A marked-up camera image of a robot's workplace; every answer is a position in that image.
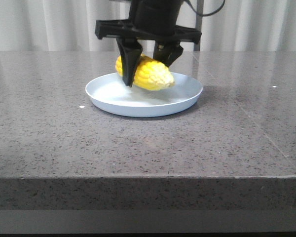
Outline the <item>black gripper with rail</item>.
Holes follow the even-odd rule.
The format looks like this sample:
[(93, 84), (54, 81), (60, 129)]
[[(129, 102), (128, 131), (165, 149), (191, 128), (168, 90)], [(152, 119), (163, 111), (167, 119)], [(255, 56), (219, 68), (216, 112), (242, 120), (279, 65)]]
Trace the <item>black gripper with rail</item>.
[(132, 0), (128, 19), (96, 20), (98, 39), (116, 39), (126, 86), (133, 85), (143, 51), (137, 40), (155, 41), (153, 59), (166, 67), (182, 55), (182, 41), (199, 43), (201, 33), (197, 29), (176, 24), (182, 4), (182, 0)]

